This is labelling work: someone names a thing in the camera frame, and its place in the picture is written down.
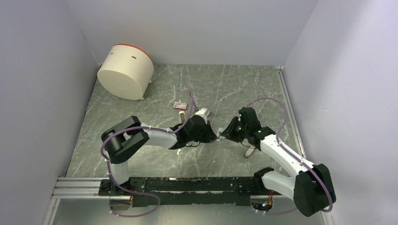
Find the red white staple box sleeve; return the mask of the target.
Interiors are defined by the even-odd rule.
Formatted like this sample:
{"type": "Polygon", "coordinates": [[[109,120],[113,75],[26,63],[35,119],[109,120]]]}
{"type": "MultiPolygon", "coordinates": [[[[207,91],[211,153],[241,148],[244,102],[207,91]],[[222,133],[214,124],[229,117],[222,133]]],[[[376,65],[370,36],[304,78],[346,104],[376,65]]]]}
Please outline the red white staple box sleeve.
{"type": "Polygon", "coordinates": [[[182,102],[175,102],[173,105],[173,108],[176,110],[182,110],[182,111],[186,111],[187,110],[187,103],[182,103],[182,102]]]}

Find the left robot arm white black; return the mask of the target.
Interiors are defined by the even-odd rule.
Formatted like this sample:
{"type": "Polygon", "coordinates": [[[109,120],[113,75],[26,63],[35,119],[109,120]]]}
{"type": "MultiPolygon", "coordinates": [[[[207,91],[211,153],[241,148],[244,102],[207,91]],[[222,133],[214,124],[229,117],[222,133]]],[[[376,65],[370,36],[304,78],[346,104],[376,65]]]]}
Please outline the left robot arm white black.
{"type": "Polygon", "coordinates": [[[188,142],[210,143],[216,139],[210,122],[199,115],[169,128],[151,127],[130,116],[101,135],[101,154],[109,162],[113,177],[111,189],[118,195],[129,191],[128,160],[145,145],[174,150],[188,142]]]}

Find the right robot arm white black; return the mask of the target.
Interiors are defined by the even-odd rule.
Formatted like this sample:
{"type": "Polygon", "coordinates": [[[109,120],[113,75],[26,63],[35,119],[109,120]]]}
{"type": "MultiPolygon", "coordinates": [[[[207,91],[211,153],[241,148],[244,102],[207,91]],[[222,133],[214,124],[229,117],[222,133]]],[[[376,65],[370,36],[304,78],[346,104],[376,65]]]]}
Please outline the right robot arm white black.
{"type": "Polygon", "coordinates": [[[277,132],[260,124],[252,107],[243,107],[238,114],[221,135],[236,143],[247,140],[288,173],[285,176],[267,167],[257,172],[259,178],[253,182],[254,190],[258,194],[268,190],[282,194],[293,200],[297,210],[306,217],[332,209],[336,195],[328,167],[310,162],[287,146],[277,132]]]}

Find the long white stapler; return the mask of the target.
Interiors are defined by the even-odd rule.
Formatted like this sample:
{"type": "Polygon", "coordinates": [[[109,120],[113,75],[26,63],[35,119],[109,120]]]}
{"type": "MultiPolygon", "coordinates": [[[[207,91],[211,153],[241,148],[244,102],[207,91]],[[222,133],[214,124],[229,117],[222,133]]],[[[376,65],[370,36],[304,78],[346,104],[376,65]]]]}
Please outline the long white stapler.
{"type": "MultiPolygon", "coordinates": [[[[185,125],[186,124],[186,122],[187,122],[187,120],[189,119],[189,118],[191,118],[192,116],[197,116],[197,115],[195,115],[195,113],[193,114],[193,115],[191,115],[191,116],[189,116],[189,115],[187,115],[184,111],[180,111],[179,112],[179,117],[180,117],[180,124],[179,124],[179,126],[180,125],[185,125]]],[[[217,131],[217,133],[215,133],[217,136],[218,136],[218,139],[217,140],[219,140],[220,139],[220,132],[221,132],[221,129],[219,129],[218,131],[217,131]]]]}

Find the beige brown small stapler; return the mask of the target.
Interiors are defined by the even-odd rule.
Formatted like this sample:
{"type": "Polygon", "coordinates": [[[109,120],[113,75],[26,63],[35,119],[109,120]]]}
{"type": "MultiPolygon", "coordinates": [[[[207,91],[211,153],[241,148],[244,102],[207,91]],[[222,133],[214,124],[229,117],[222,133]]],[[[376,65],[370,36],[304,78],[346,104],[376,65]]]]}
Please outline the beige brown small stapler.
{"type": "Polygon", "coordinates": [[[254,146],[248,147],[247,151],[244,153],[244,158],[249,158],[255,150],[256,148],[254,146]]]}

